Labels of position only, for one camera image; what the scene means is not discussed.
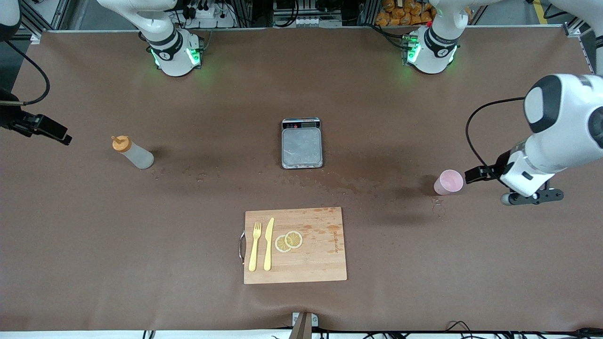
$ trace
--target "knife blade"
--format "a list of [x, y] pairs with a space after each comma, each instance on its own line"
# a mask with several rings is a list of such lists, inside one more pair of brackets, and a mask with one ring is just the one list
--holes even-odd
[[274, 218], [270, 218], [264, 238], [266, 238], [266, 256], [264, 257], [264, 271], [270, 271], [272, 268], [272, 228], [274, 226]]

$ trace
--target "gray floor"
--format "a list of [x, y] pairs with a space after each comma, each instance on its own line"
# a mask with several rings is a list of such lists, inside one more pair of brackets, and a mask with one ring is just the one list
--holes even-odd
[[[544, 9], [548, 0], [540, 0]], [[552, 8], [549, 14], [557, 13]], [[563, 15], [548, 20], [550, 24], [560, 24], [571, 20], [571, 15]], [[487, 7], [479, 18], [478, 25], [538, 25], [538, 16], [534, 5], [523, 0], [502, 0]], [[76, 30], [132, 30], [134, 26], [120, 15], [100, 6], [96, 0], [80, 0], [72, 10], [68, 23], [70, 29]], [[586, 34], [582, 38], [588, 55], [595, 54], [595, 35]], [[27, 50], [27, 41], [17, 41], [19, 48]], [[22, 58], [5, 44], [0, 44], [0, 86], [11, 89], [14, 79], [21, 67]]]

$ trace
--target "pink cup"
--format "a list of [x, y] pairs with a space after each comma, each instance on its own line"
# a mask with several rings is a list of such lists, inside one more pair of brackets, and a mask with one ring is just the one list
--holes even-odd
[[463, 183], [463, 176], [459, 172], [447, 169], [435, 181], [434, 190], [439, 195], [448, 195], [460, 191]]

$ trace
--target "orange bottle cap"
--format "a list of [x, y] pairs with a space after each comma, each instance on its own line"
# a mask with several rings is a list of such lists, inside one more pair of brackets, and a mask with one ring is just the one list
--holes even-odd
[[125, 135], [112, 136], [111, 139], [113, 139], [113, 149], [118, 152], [126, 152], [132, 147], [132, 141]]

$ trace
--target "digital kitchen scale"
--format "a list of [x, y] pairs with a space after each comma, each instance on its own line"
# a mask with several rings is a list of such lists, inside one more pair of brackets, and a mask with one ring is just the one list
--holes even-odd
[[323, 166], [323, 137], [318, 118], [284, 119], [282, 132], [282, 165], [294, 168]]

